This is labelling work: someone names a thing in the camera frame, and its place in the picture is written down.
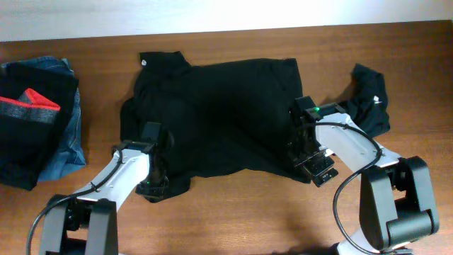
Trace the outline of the black t-shirt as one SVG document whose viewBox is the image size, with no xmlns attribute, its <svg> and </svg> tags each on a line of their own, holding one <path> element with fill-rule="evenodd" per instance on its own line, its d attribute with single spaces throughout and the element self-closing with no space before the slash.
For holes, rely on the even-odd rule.
<svg viewBox="0 0 453 255">
<path fill-rule="evenodd" d="M 289 108 L 302 95 L 296 59 L 195 66 L 180 52 L 143 52 L 139 58 L 133 95 L 120 110 L 120 137 L 140 141 L 147 122 L 173 135 L 164 153 L 165 199 L 187 192 L 193 177 L 244 169 L 309 182 L 288 155 L 294 134 Z"/>
</svg>

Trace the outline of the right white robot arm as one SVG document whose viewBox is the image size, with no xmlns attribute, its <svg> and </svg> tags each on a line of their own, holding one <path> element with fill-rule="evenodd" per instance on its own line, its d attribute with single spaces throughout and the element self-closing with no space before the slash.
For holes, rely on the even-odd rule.
<svg viewBox="0 0 453 255">
<path fill-rule="evenodd" d="M 331 155 L 352 171 L 333 197 L 333 216 L 344 236 L 333 254 L 412 254 L 407 244 L 440 227 L 430 170 L 420 157 L 403 158 L 381 146 L 337 103 L 316 106 L 299 97 L 289 109 L 294 138 L 288 144 L 294 170 L 318 187 L 338 175 Z M 360 179 L 360 228 L 348 234 L 340 222 L 343 189 Z"/>
</svg>

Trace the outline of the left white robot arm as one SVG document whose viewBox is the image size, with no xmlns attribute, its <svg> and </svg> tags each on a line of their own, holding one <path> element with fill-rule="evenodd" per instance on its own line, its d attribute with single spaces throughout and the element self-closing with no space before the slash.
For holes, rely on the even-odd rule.
<svg viewBox="0 0 453 255">
<path fill-rule="evenodd" d="M 113 147 L 111 161 L 91 182 L 71 195 L 54 195 L 36 217 L 44 222 L 40 254 L 118 255 L 117 212 L 131 193 L 153 203 L 166 198 L 162 154 L 173 143 L 166 128 L 148 122 L 140 141 Z"/>
</svg>

